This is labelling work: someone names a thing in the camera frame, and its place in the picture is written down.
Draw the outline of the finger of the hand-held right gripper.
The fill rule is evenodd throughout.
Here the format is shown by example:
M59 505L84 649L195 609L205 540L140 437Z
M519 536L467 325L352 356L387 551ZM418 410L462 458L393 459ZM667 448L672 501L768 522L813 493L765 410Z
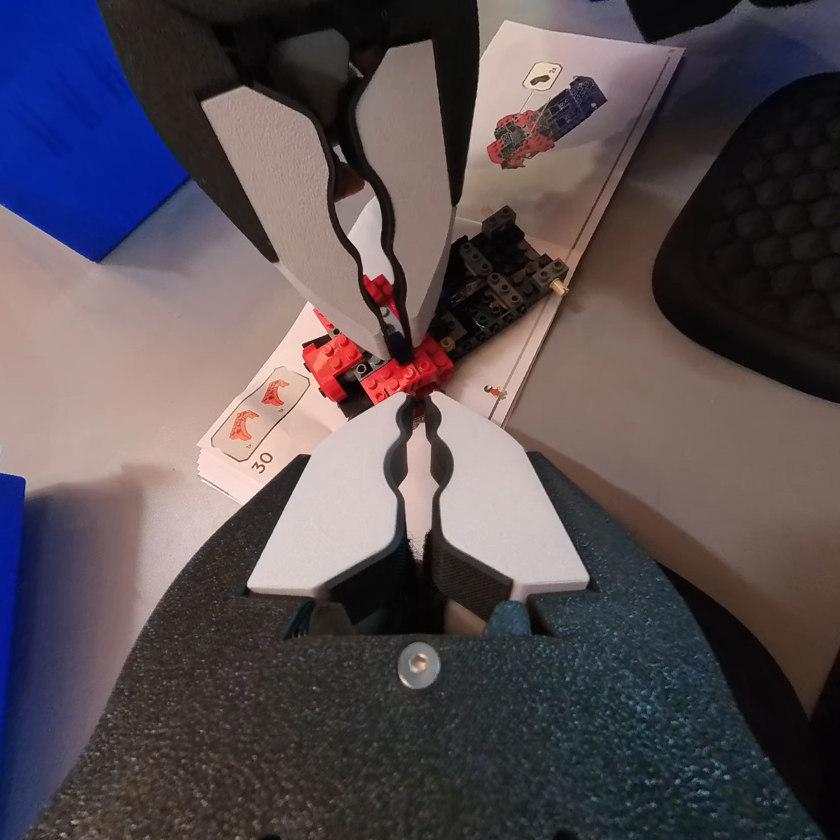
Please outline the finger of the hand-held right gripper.
M239 86L202 109L276 252L280 271L365 350L387 359L361 256L335 211L333 154L313 113L265 87Z
M388 49L355 108L361 150L390 200L413 345L437 307L455 221L432 45Z

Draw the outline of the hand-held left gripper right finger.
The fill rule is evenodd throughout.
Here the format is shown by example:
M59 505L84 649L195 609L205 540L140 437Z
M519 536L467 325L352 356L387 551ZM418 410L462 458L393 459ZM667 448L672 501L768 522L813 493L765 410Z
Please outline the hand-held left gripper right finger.
M526 450L498 425L429 398L433 579L448 599L584 590L590 575Z

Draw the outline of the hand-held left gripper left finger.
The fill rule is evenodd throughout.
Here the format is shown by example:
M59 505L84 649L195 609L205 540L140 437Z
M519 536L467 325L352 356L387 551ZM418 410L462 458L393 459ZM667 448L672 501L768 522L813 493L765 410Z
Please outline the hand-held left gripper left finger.
M406 532L407 396L348 421L311 454L248 582L260 595L324 595L391 554Z

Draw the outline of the black and red lego model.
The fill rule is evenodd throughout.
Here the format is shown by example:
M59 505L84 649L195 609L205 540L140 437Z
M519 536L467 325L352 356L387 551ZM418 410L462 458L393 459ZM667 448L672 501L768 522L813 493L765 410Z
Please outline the black and red lego model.
M348 419L398 392L424 398L453 377L456 362L564 289L568 272L561 259L530 245L504 205L479 233L451 245L437 307L411 362L375 357L315 310L326 332L302 346L303 368Z

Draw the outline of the white lego instruction booklet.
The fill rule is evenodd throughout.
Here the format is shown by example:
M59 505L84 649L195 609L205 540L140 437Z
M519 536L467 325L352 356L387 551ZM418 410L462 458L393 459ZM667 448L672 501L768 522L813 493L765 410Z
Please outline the white lego instruction booklet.
M575 268L676 73L683 49L505 21L480 60L453 243L504 205L525 239L569 268L565 288L455 363L443 391L504 427ZM245 391L199 443L198 475L244 504L346 418L303 368L326 333L307 304Z

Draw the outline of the blue storage bin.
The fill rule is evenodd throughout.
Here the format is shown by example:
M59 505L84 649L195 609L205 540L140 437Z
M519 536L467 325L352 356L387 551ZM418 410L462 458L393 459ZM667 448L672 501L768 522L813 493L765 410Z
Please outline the blue storage bin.
M96 2L1 2L4 207L100 261L187 180Z
M1 729L4 730L23 542L26 481L1 474Z

